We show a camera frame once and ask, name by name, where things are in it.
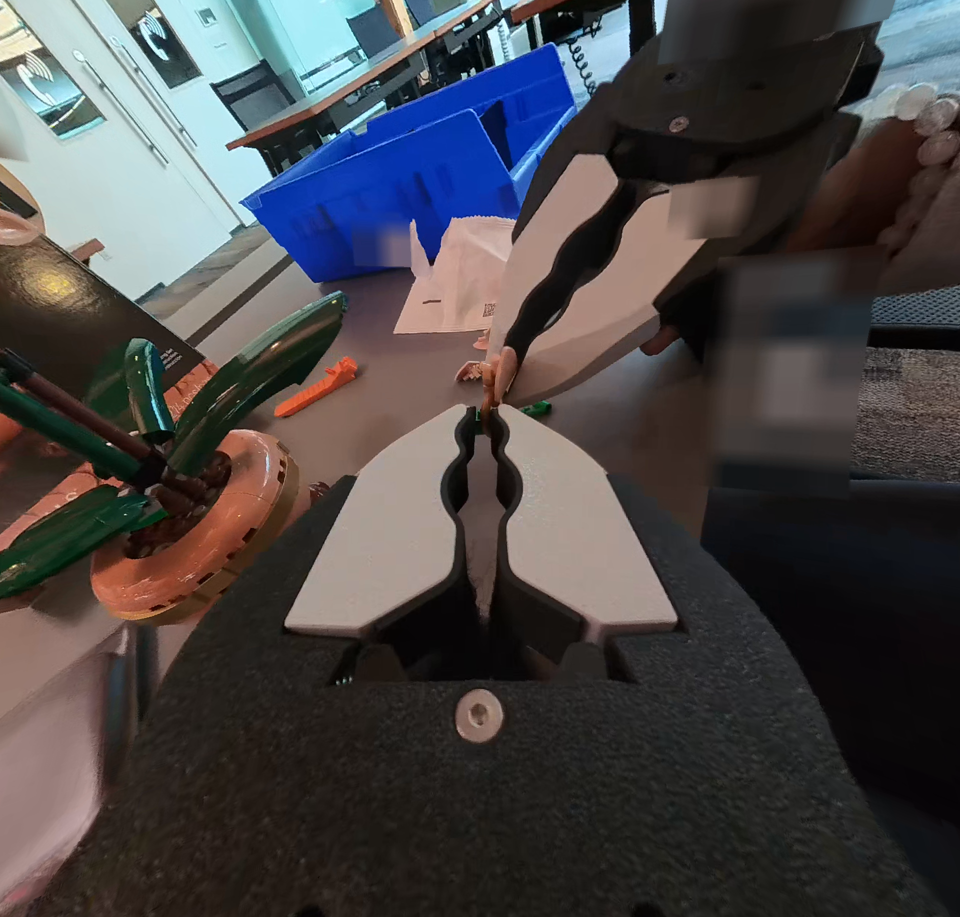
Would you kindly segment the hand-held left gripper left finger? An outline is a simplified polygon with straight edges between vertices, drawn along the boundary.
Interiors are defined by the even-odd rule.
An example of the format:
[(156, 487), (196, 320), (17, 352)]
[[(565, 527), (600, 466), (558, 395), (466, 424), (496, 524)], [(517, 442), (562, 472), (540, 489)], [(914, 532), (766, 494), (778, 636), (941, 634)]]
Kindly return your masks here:
[(453, 579), (457, 469), (473, 456), (476, 409), (455, 404), (363, 467), (284, 620), (301, 635), (362, 639)]

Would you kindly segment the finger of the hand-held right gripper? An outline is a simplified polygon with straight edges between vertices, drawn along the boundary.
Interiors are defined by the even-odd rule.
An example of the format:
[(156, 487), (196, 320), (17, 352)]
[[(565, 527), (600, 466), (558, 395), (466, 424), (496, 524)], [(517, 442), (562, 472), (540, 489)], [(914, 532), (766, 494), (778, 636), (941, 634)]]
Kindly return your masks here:
[(618, 248), (535, 339), (510, 384), (510, 405), (564, 393), (649, 341), (661, 323), (655, 299), (707, 243), (705, 226), (691, 210), (697, 185), (623, 182)]
[(625, 182), (606, 155), (575, 155), (512, 245), (488, 356), (515, 350), (517, 371), (573, 293), (612, 260), (625, 224)]

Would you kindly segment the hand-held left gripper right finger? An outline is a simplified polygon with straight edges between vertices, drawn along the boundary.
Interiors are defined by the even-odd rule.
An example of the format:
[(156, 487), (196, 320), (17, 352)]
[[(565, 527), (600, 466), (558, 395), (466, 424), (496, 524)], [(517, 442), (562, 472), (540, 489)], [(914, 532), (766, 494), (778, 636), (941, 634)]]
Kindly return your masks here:
[(520, 644), (605, 644), (679, 617), (604, 467), (521, 410), (490, 414), (504, 507), (490, 619)]

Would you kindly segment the person's right hand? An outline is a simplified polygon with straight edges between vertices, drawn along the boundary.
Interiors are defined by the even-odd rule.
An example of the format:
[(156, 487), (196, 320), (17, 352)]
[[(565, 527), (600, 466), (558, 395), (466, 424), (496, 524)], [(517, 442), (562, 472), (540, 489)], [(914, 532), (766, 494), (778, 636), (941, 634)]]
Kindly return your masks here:
[(909, 184), (920, 172), (923, 137), (908, 121), (887, 118), (824, 176), (798, 226), (780, 250), (785, 253), (872, 246), (906, 203)]

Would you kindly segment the white paper bag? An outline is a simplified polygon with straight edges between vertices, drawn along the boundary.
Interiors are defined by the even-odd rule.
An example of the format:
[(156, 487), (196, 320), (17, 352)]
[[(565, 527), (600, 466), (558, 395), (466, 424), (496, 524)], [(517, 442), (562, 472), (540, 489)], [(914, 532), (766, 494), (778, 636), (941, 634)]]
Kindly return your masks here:
[(515, 220), (495, 216), (454, 218), (429, 263), (410, 224), (414, 283), (393, 332), (425, 335), (490, 329), (501, 280), (512, 250)]

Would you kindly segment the orange brick separator tool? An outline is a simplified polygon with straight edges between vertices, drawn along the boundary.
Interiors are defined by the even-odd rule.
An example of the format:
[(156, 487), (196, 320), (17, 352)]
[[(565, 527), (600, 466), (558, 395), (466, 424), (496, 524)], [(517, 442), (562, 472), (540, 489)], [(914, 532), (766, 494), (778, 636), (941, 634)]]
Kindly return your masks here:
[(353, 382), (357, 373), (358, 364), (356, 361), (348, 356), (343, 357), (333, 366), (325, 368), (324, 377), (321, 380), (297, 392), (275, 407), (273, 416), (286, 419), (300, 413), (324, 397)]

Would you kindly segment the brick plant in pink pot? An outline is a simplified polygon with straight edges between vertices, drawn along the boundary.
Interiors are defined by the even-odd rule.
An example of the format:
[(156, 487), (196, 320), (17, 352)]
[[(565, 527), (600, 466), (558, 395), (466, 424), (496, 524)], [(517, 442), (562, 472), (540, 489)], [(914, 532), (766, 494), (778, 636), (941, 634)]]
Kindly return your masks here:
[(312, 301), (170, 387), (159, 349), (132, 338), (83, 400), (2, 348), (2, 416), (82, 461), (2, 533), (2, 610), (90, 559), (93, 595), (117, 619), (204, 614), (309, 506), (291, 451), (241, 424), (306, 381), (348, 307), (341, 291)]

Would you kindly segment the blue plastic bin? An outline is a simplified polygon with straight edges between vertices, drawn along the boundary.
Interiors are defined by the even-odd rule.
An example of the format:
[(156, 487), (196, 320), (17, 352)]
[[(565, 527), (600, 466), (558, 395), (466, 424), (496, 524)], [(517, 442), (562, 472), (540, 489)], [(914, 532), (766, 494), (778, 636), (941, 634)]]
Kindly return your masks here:
[(382, 269), (356, 240), (411, 222), (432, 261), (451, 220), (519, 217), (576, 113), (561, 54), (547, 44), (340, 133), (241, 204), (317, 284)]

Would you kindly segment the black office chair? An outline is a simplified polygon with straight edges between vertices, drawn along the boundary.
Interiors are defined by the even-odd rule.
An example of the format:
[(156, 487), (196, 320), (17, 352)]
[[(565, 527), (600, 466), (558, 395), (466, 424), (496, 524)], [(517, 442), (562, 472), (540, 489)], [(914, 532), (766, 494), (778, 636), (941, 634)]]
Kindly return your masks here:
[(393, 47), (402, 38), (379, 3), (348, 17), (346, 23), (367, 60)]
[(297, 100), (266, 59), (210, 83), (210, 89), (245, 133), (273, 120)]

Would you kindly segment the long wooden table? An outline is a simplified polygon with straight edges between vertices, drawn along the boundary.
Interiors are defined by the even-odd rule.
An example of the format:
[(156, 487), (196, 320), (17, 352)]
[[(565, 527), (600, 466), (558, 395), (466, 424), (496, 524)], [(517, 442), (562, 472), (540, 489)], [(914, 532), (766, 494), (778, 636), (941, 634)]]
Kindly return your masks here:
[(263, 151), (269, 141), (319, 119), (338, 133), (366, 110), (429, 71), (427, 52), (443, 47), (453, 52), (495, 26), (503, 16), (501, 0), (463, 2), (403, 36), (371, 59), (308, 94), (276, 116), (226, 144), (228, 151), (253, 148)]

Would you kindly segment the person's dark trouser leg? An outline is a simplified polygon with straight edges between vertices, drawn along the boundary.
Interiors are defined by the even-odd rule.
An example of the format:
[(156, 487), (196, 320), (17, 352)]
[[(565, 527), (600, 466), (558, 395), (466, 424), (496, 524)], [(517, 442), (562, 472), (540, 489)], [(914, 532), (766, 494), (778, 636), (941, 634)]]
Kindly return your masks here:
[(701, 543), (774, 624), (870, 807), (958, 912), (958, 484), (713, 489)]

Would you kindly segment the white door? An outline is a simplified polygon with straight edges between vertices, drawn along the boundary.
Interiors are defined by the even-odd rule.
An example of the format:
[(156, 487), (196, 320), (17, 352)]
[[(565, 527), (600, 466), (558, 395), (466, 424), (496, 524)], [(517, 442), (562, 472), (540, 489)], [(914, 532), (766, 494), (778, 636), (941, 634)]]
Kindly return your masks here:
[[(195, 10), (219, 25), (204, 28)], [(167, 286), (252, 216), (256, 157), (210, 88), (246, 62), (224, 0), (2, 0), (2, 180), (44, 234), (128, 299)], [(78, 64), (80, 50), (171, 160), (163, 166)]]

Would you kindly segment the black flower print box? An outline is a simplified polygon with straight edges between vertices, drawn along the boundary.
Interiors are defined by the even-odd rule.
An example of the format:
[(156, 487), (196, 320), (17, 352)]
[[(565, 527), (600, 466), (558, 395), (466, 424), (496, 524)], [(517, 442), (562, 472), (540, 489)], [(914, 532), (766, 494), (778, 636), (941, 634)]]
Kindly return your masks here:
[(125, 371), (127, 348), (140, 338), (156, 348), (158, 392), (178, 419), (213, 364), (49, 238), (2, 245), (2, 346), (124, 431), (141, 428)]

